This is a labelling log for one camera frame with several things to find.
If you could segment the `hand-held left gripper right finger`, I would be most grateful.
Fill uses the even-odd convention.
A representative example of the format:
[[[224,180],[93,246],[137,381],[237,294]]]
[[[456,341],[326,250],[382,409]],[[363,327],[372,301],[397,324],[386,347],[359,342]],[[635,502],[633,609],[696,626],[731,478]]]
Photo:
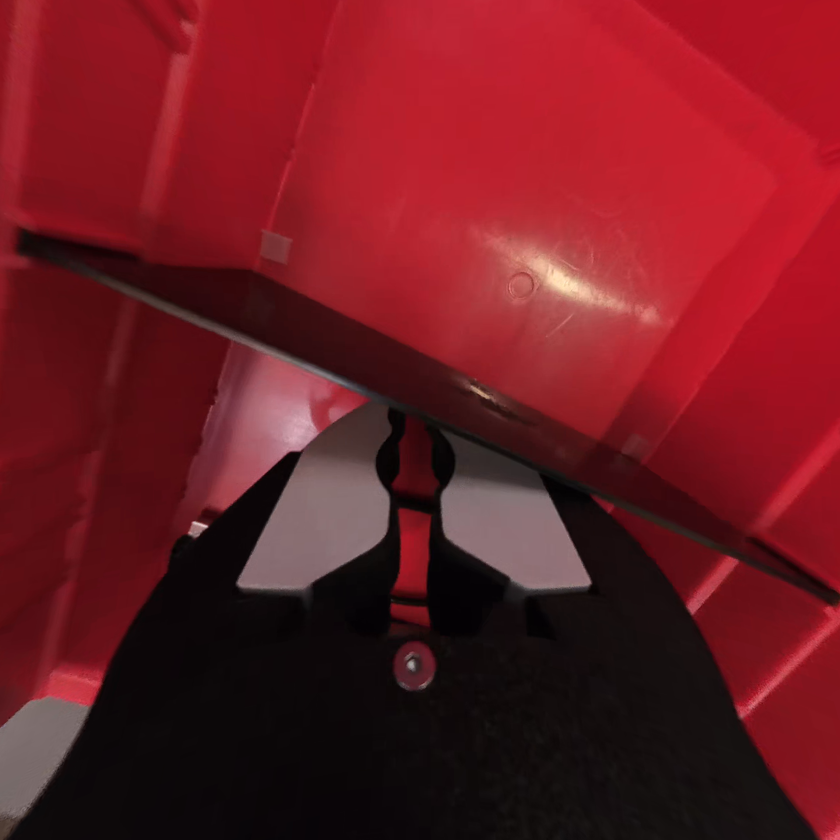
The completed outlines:
[[[426,429],[435,574],[511,594],[582,593],[592,578],[541,475],[463,437]]]

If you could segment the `red plastic bin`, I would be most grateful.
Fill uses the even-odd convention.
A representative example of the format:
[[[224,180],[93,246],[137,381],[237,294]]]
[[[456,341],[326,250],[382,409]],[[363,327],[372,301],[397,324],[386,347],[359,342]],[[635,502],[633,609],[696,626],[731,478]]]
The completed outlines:
[[[24,231],[258,271],[838,588],[838,2],[2,2],[2,723],[361,402]]]

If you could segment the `black divider plate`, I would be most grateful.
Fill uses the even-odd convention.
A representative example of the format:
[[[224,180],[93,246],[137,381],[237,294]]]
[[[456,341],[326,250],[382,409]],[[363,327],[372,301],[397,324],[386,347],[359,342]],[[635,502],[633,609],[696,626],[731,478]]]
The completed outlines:
[[[15,250],[420,417],[838,606],[835,588],[618,450],[257,272],[151,264],[24,227]]]

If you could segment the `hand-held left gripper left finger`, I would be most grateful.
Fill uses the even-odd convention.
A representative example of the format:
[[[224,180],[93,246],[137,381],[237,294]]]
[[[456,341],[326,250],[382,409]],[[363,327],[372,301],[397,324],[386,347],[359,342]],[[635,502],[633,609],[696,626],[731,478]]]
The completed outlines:
[[[355,408],[305,447],[237,580],[247,594],[302,593],[385,537],[391,497],[376,457],[388,410]]]

